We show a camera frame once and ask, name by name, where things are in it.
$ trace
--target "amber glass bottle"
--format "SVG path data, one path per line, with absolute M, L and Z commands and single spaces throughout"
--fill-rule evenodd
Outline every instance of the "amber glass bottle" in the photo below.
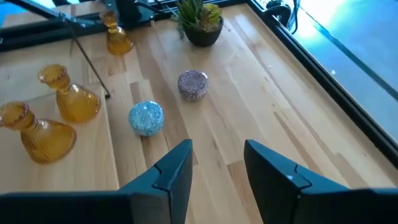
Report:
M 0 126 L 21 132 L 22 143 L 30 157 L 41 164 L 57 161 L 68 154 L 75 130 L 48 119 L 35 119 L 27 104 L 13 101 L 0 107 Z
M 101 101 L 86 88 L 71 84 L 62 65 L 47 65 L 39 72 L 39 80 L 57 91 L 57 105 L 65 121 L 83 123 L 95 117 Z
M 118 26 L 116 13 L 105 11 L 101 13 L 104 24 L 108 27 L 106 44 L 108 51 L 113 55 L 123 55 L 132 49 L 133 43 L 122 27 Z

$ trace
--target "blue speckled stone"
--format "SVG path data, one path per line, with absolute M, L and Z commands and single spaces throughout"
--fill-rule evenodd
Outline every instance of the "blue speckled stone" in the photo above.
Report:
M 163 110 L 153 101 L 140 102 L 131 109 L 129 122 L 137 134 L 151 136 L 163 128 Z

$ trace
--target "black metal frame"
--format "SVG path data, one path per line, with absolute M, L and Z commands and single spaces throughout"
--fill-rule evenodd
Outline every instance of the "black metal frame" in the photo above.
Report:
M 176 9 L 176 0 L 162 1 L 162 6 L 156 2 L 149 4 L 157 12 L 139 6 L 141 17 L 135 21 L 123 21 L 124 28 L 132 29 L 147 24 L 151 20 L 168 19 L 172 13 L 169 8 Z M 263 23 L 280 39 L 280 41 L 297 57 L 300 63 L 312 74 L 328 94 L 339 104 L 345 113 L 367 135 L 374 145 L 398 168 L 398 145 L 371 117 L 360 107 L 355 100 L 331 77 L 331 75 L 292 37 L 290 32 L 278 21 L 272 13 L 267 12 L 255 0 L 205 0 L 206 3 L 228 7 L 236 4 L 248 4 L 261 18 Z M 118 10 L 116 0 L 105 0 L 111 9 Z M 99 14 L 78 16 L 79 19 L 97 21 Z M 105 26 L 98 24 L 86 28 L 77 27 L 77 36 L 104 32 Z M 44 44 L 71 38 L 70 32 L 61 19 L 27 24 L 23 26 L 0 29 L 0 52 L 15 50 L 23 47 Z

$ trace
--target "light wood surface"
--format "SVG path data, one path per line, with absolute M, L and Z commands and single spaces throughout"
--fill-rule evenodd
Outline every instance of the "light wood surface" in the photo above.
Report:
M 80 38 L 111 91 L 106 105 L 121 186 L 186 138 L 195 156 L 189 224 L 261 223 L 243 161 L 245 139 L 351 188 L 398 184 L 398 171 L 247 5 L 224 8 L 223 16 L 219 39 L 204 49 L 180 40 L 172 21 L 133 30 L 135 46 L 123 57 L 107 53 L 104 34 Z M 44 93 L 32 82 L 53 60 L 73 70 L 77 82 L 97 81 L 66 40 L 0 55 L 0 100 Z M 177 89 L 189 69 L 210 79 L 196 103 L 183 101 Z M 18 82 L 29 94 L 10 87 Z M 141 100 L 163 107 L 165 126 L 156 136 L 140 138 L 127 123 Z
M 88 88 L 101 97 L 101 86 Z M 37 118 L 62 123 L 55 94 L 27 101 Z M 43 165 L 32 161 L 18 131 L 0 128 L 0 194 L 33 191 L 117 190 L 118 176 L 114 162 L 106 105 L 85 124 L 71 125 L 76 131 L 73 149 L 61 160 Z

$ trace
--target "speckled purple stone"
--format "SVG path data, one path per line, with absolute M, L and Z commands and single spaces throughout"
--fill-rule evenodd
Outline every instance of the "speckled purple stone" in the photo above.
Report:
M 200 100 L 204 97 L 208 88 L 207 75 L 198 70 L 186 71 L 178 78 L 178 90 L 184 100 Z

